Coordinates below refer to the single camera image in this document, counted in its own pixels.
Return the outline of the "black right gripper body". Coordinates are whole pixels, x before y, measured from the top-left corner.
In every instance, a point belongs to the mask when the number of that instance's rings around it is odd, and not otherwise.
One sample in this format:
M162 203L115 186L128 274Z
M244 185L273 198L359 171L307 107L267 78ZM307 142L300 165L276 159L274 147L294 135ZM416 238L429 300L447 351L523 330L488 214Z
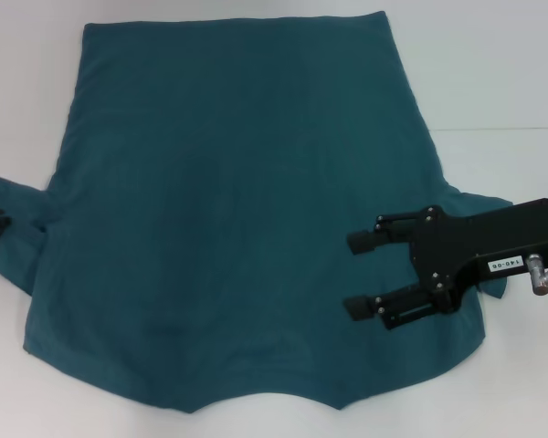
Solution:
M460 217L433 207L427 239L411 255L418 285L438 313L460 307L467 289L493 279L530 273L533 290L548 291L548 199Z

